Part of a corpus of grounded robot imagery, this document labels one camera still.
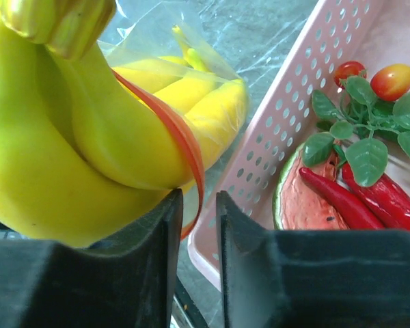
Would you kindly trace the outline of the clear zip bag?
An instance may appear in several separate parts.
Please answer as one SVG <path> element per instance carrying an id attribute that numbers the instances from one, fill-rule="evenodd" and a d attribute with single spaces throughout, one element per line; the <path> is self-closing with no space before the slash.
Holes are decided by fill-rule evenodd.
<path id="1" fill-rule="evenodd" d="M 118 1 L 99 44 L 120 85 L 153 111 L 192 170 L 182 187 L 191 214 L 204 205 L 205 173 L 236 139 L 249 110 L 243 79 L 205 41 L 190 1 Z"/>

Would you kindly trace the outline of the yellow banana bunch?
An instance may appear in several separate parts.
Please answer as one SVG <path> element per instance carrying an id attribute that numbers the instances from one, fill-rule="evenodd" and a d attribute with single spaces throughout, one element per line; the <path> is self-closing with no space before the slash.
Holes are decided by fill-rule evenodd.
<path id="1" fill-rule="evenodd" d="M 87 247 L 192 170 L 99 39 L 118 1 L 0 1 L 0 222 Z"/>

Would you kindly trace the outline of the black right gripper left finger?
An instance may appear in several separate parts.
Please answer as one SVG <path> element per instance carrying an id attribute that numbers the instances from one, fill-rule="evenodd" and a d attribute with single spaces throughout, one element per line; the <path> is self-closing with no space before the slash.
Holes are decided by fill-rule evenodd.
<path id="1" fill-rule="evenodd" d="M 0 327 L 168 327 L 183 196 L 89 249 L 0 239 Z"/>

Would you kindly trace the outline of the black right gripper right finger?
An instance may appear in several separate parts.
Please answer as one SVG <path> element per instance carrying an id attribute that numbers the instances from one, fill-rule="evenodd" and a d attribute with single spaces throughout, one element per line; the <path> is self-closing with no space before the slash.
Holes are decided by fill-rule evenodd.
<path id="1" fill-rule="evenodd" d="M 267 230 L 216 196 L 226 327 L 410 327 L 410 233 Z"/>

